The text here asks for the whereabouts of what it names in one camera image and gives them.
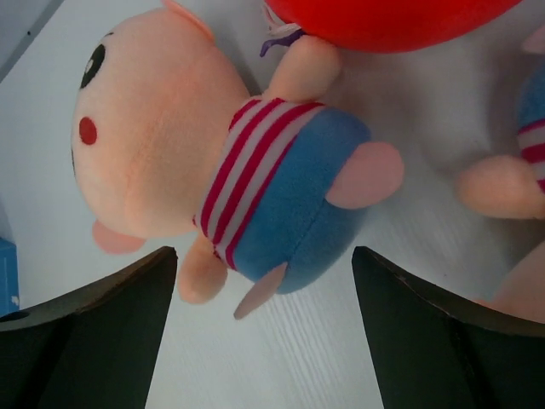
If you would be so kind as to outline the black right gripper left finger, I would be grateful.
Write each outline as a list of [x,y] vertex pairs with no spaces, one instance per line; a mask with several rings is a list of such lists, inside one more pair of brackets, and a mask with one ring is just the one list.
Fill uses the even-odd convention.
[[143,408],[173,295],[164,246],[61,297],[1,318],[3,408]]

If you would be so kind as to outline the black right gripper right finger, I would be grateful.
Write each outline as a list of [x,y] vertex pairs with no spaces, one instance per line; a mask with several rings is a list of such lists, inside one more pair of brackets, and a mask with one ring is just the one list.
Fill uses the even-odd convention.
[[353,277],[386,408],[542,408],[544,326],[421,279],[368,247]]

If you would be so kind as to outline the pig plush blue pants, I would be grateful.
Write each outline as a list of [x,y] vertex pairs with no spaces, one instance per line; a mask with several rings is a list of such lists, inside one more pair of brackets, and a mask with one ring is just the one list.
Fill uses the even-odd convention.
[[252,95],[174,1],[113,27],[84,69],[72,126],[97,245],[123,254],[195,231],[181,297],[207,302],[237,271],[253,284],[237,319],[310,285],[404,176],[394,146],[321,102],[340,71],[334,45],[301,34]]
[[[517,114],[519,155],[484,158],[464,170],[456,194],[469,209],[504,219],[544,219],[544,65],[523,86]],[[544,322],[544,243],[507,275],[485,306]]]

